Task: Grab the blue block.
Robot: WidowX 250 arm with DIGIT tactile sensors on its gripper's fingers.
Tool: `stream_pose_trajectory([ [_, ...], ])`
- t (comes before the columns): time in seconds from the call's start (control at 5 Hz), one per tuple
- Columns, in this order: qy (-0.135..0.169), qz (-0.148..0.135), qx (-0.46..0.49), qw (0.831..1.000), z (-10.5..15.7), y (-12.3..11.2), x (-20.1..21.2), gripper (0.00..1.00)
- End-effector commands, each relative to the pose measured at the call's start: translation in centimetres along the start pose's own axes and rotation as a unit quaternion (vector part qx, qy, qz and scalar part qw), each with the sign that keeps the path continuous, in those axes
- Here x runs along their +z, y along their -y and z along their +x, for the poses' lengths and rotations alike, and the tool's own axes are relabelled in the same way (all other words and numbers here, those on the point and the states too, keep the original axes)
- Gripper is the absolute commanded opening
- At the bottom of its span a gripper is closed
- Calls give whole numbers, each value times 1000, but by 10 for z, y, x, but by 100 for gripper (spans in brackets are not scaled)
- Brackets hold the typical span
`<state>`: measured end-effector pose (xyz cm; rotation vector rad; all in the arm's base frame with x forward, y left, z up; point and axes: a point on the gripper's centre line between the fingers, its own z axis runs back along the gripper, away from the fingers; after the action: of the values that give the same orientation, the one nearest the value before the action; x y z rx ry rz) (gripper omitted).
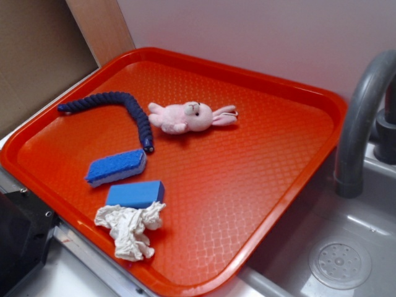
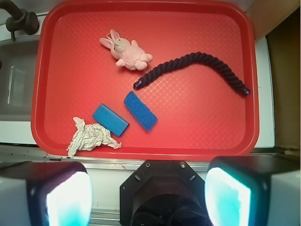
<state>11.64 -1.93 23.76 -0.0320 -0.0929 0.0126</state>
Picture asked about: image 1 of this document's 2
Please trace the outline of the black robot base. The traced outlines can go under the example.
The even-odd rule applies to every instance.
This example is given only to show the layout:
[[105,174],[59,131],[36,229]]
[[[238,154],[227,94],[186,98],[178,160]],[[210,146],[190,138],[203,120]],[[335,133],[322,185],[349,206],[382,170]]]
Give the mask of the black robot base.
[[46,264],[58,216],[33,192],[1,194],[1,296]]

